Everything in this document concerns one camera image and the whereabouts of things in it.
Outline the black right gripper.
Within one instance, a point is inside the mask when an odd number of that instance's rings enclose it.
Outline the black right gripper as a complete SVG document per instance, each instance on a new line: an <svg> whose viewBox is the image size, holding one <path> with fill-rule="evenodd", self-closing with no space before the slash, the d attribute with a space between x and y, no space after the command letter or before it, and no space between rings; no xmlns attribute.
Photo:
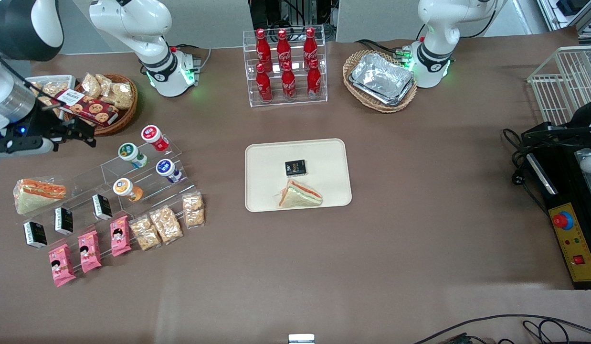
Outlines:
<svg viewBox="0 0 591 344"><path fill-rule="evenodd" d="M90 147L96 146L95 128L84 120L61 120L53 109L35 106L23 119L12 125L15 137L43 137L54 139L55 144L80 141Z"/></svg>

